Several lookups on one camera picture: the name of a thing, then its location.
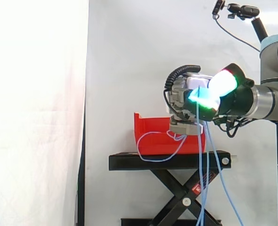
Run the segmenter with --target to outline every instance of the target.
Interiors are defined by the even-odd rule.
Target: table top
[[[228,152],[217,151],[222,169],[231,168],[231,155]],[[169,155],[145,155],[145,159],[161,160]],[[206,153],[202,154],[203,168],[206,168]],[[209,152],[209,165],[217,169],[214,152]],[[199,154],[177,154],[165,162],[147,162],[140,159],[136,152],[118,153],[109,156],[109,170],[185,170],[199,168]]]

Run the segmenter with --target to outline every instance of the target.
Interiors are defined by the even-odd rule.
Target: black coiled cable
[[[184,65],[181,67],[178,67],[176,70],[174,70],[172,73],[170,73],[170,75],[167,77],[166,82],[165,82],[165,86],[164,88],[166,90],[171,90],[173,83],[176,81],[176,79],[187,72],[192,72],[192,73],[199,73],[201,70],[201,67],[198,65]]]

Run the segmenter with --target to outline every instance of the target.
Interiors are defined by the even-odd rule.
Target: green light
[[[210,91],[208,88],[196,88],[194,89],[189,97],[192,102],[198,102],[201,106],[208,109],[218,110],[220,106],[220,97]]]
[[[237,88],[237,80],[228,70],[217,73],[208,84],[212,93],[223,97]]]

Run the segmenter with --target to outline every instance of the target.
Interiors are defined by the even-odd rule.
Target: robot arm
[[[168,93],[170,111],[173,114],[171,131],[178,134],[197,134],[196,127],[201,126],[196,124],[197,102],[204,121],[218,122],[222,117],[278,121],[278,35],[262,41],[260,58],[261,85],[254,85],[235,64],[228,65],[213,77],[200,74],[198,66],[191,66],[185,71],[179,70],[175,77],[169,76],[167,81],[170,87],[166,83],[165,91]],[[236,88],[228,87],[233,85],[226,82],[231,79],[227,76],[234,76]],[[200,89],[201,97],[194,93],[197,89]]]

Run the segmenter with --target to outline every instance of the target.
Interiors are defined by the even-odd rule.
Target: light blue cable
[[[197,96],[200,96],[200,87],[198,88]],[[199,146],[199,175],[200,175],[200,185],[201,185],[201,198],[204,200],[204,182],[203,182],[203,162],[202,162],[202,139],[201,139],[201,130],[200,130],[200,114],[199,114],[199,103],[196,102],[196,125],[197,125],[197,140]],[[199,215],[201,226],[204,226],[204,206],[202,202],[201,212]]]
[[[175,141],[182,140],[182,139],[184,138],[184,136],[186,136],[186,135],[180,135],[180,136],[176,137],[176,134],[174,134],[174,135],[172,136],[169,132],[171,132],[171,131],[170,131],[170,130],[166,131],[166,134],[167,134],[170,138],[174,139]]]
[[[216,163],[217,163],[217,166],[218,166],[220,178],[221,178],[222,185],[223,185],[223,188],[225,190],[225,193],[226,193],[226,195],[227,195],[227,197],[229,199],[229,202],[230,202],[230,204],[231,204],[231,206],[232,206],[232,208],[233,208],[233,210],[234,210],[234,212],[235,212],[235,214],[236,214],[236,216],[237,216],[241,226],[244,226],[243,221],[242,221],[242,219],[241,219],[241,217],[240,217],[240,215],[239,215],[239,213],[238,213],[238,211],[237,211],[237,209],[236,209],[236,207],[235,207],[235,205],[234,205],[234,203],[233,203],[233,201],[232,201],[232,199],[231,199],[231,197],[230,197],[230,195],[229,195],[229,193],[227,191],[227,188],[226,188],[226,185],[225,185],[225,180],[224,180],[224,177],[223,177],[223,174],[222,174],[222,170],[221,170],[220,160],[219,160],[218,154],[216,152],[213,140],[211,138],[211,133],[210,133],[209,126],[208,126],[207,122],[206,122],[206,136],[210,140],[210,143],[212,145],[214,156],[215,156],[215,159],[216,159]]]
[[[179,141],[179,140],[182,140],[182,139],[183,139],[182,142],[180,143],[179,147],[177,148],[177,150],[176,150],[171,156],[169,156],[169,157],[166,158],[166,159],[161,159],[161,160],[145,159],[145,158],[142,157],[142,155],[141,155],[141,153],[140,153],[140,150],[139,150],[139,143],[140,143],[141,139],[144,138],[146,135],[148,135],[148,134],[153,134],[153,133],[161,133],[161,132],[148,132],[148,133],[146,133],[146,134],[143,134],[143,135],[139,138],[139,140],[138,140],[138,142],[137,142],[137,151],[138,151],[138,155],[139,155],[139,157],[140,157],[140,159],[141,159],[142,161],[148,161],[148,162],[164,162],[164,161],[168,161],[168,160],[172,159],[172,158],[179,152],[179,150],[181,149],[181,147],[183,146],[183,144],[184,144],[184,142],[185,142],[185,140],[186,140],[186,138],[187,138],[186,135],[181,135],[181,136],[179,136],[179,137],[174,138],[174,137],[172,137],[172,136],[169,134],[168,136],[172,137],[175,141]]]
[[[200,224],[200,222],[204,222],[204,210],[205,210],[205,205],[206,205],[206,200],[207,200],[207,195],[208,195],[208,185],[209,185],[209,151],[206,151],[206,186],[205,186],[205,195],[204,198],[202,199],[202,208],[203,211],[200,212],[199,218],[197,220],[196,226]]]

